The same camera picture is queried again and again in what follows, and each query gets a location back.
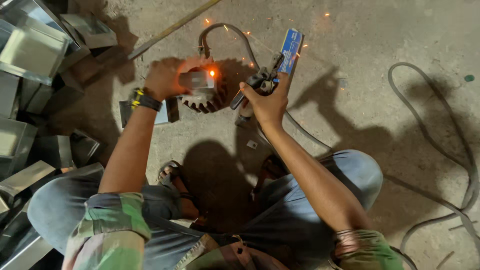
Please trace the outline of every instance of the wristwatch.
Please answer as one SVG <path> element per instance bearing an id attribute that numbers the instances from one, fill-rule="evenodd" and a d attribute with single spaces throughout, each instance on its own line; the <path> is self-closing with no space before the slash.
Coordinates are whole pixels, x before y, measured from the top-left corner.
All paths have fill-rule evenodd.
<path id="1" fill-rule="evenodd" d="M 132 109 L 135 109 L 137 106 L 144 106 L 147 108 L 160 111 L 162 107 L 162 102 L 155 100 L 153 97 L 145 93 L 143 88 L 135 88 L 131 98 Z"/>

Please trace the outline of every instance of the light blue jeans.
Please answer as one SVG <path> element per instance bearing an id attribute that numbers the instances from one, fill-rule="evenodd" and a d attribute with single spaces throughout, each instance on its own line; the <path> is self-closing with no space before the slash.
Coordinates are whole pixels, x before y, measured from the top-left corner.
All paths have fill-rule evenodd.
<path id="1" fill-rule="evenodd" d="M 344 150 L 320 162 L 353 192 L 365 209 L 372 206 L 383 182 L 380 167 L 372 157 Z M 28 218 L 61 253 L 65 253 L 69 234 L 84 216 L 84 202 L 97 193 L 99 182 L 98 177 L 61 177 L 34 194 Z M 142 193 L 143 217 L 152 230 L 152 239 L 145 244 L 144 269 L 170 270 L 204 233 L 169 221 L 180 218 L 177 190 L 150 185 Z M 288 246 L 294 260 L 307 269 L 325 260 L 333 249 L 333 231 L 318 218 L 291 174 L 264 187 L 259 199 L 264 212 L 243 228 L 210 234 L 219 245 L 235 242 L 231 235 L 238 234 L 248 246 L 269 254 L 279 246 Z"/>

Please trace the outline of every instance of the finger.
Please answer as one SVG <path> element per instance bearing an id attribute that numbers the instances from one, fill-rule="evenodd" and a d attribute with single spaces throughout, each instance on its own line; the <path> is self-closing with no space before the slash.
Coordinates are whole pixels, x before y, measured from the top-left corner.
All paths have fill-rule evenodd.
<path id="1" fill-rule="evenodd" d="M 280 82 L 278 83 L 278 86 L 276 87 L 274 93 L 277 93 L 277 95 L 283 95 L 283 96 L 288 95 L 288 84 L 289 84 L 288 73 L 278 72 L 276 74 L 276 78 L 279 79 Z"/>
<path id="2" fill-rule="evenodd" d="M 243 91 L 243 94 L 246 98 L 252 103 L 255 104 L 257 100 L 261 97 L 255 90 L 248 84 L 241 82 L 240 91 Z"/>

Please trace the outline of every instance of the foot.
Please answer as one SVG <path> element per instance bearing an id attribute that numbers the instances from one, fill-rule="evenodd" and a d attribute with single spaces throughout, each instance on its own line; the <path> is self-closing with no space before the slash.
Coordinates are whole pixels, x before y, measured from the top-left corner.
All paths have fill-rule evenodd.
<path id="1" fill-rule="evenodd" d="M 160 173 L 161 178 L 165 178 L 170 172 L 172 171 L 172 167 L 167 166 L 163 172 Z M 172 184 L 178 189 L 180 192 L 188 192 L 188 189 L 183 184 L 180 177 L 175 177 L 172 179 Z M 193 204 L 193 202 L 186 198 L 181 199 L 181 215 L 182 219 L 194 221 L 198 218 L 199 212 L 197 207 Z"/>

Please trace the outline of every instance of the hand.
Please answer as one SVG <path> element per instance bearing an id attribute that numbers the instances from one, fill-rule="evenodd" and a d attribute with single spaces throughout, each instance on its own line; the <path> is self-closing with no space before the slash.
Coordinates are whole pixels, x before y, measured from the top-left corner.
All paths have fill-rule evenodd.
<path id="1" fill-rule="evenodd" d="M 184 65 L 185 61 L 174 57 L 153 61 L 145 80 L 145 92 L 158 101 L 187 92 L 179 85 L 180 70 Z"/>
<path id="2" fill-rule="evenodd" d="M 240 91 L 252 104 L 253 112 L 262 128 L 282 129 L 282 119 L 288 104 L 288 74 L 279 72 L 277 78 L 280 83 L 273 94 L 263 97 L 257 94 L 252 87 L 244 82 L 240 83 Z"/>

